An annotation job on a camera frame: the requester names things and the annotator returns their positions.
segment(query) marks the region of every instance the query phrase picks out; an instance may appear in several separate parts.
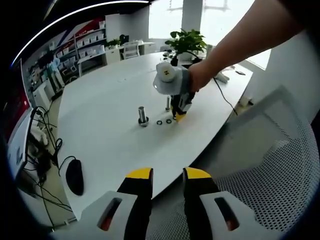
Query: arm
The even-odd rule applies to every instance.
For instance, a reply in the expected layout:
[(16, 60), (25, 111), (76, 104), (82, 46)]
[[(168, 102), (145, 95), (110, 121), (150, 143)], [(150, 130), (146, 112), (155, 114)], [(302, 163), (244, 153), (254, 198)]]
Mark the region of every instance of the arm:
[(278, 0), (255, 0), (209, 57), (189, 68), (192, 91), (203, 88), (224, 68), (276, 47), (303, 29)]

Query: nut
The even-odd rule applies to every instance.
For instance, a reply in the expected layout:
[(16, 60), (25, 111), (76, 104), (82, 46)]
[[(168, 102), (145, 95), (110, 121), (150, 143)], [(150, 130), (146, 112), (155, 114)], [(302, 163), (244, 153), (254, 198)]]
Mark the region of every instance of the nut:
[(141, 127), (146, 127), (149, 124), (149, 118), (146, 117), (146, 122), (141, 122), (140, 118), (138, 119), (138, 123)]

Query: hand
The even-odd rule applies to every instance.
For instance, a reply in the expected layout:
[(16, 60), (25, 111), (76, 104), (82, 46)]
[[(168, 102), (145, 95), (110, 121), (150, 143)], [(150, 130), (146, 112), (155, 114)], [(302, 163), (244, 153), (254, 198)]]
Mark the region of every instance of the hand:
[(189, 76), (191, 78), (191, 92), (198, 92), (201, 88), (206, 86), (214, 74), (210, 71), (206, 60), (193, 64), (189, 67)]

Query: white pot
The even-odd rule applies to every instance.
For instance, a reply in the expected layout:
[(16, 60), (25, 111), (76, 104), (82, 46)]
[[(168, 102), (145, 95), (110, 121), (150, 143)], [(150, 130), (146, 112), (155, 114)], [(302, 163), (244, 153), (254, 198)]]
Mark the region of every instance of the white pot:
[(178, 55), (178, 60), (179, 61), (191, 61), (192, 58), (192, 54), (188, 53), (188, 52), (184, 52), (180, 55)]

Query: ceiling light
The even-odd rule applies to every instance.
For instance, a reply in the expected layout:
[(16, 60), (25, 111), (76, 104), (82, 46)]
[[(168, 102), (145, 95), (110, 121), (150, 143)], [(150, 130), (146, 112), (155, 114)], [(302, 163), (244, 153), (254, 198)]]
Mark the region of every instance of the ceiling light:
[(45, 28), (43, 28), (41, 31), (39, 31), (33, 38), (30, 39), (30, 41), (27, 42), (26, 45), (24, 45), (24, 47), (20, 50), (20, 52), (17, 54), (17, 56), (13, 59), (12, 63), (11, 63), (11, 67), (13, 66), (13, 64), (15, 63), (15, 61), (17, 60), (17, 58), (20, 56), (20, 54), (23, 52), (23, 50), (26, 49), (26, 47), (33, 41), (35, 40), (40, 34), (42, 34), (45, 30), (47, 30), (48, 28), (50, 28), (51, 26), (53, 26), (54, 24), (56, 24), (57, 22), (61, 21), (62, 19), (65, 19), (69, 16), (71, 16), (72, 14), (76, 14), (79, 13), (81, 11), (87, 10), (87, 9), (91, 9), (91, 8), (95, 8), (95, 7), (99, 7), (99, 6), (104, 6), (104, 5), (110, 5), (110, 4), (148, 4), (149, 1), (144, 1), (144, 0), (119, 0), (119, 1), (109, 1), (109, 2), (102, 2), (102, 3), (98, 3), (98, 4), (94, 4), (91, 6), (86, 6), (83, 7), (81, 9), (78, 9), (76, 11), (70, 12), (67, 15), (64, 15), (60, 18), (58, 18), (57, 20), (53, 21), (52, 23), (50, 23), (49, 25), (47, 25)]

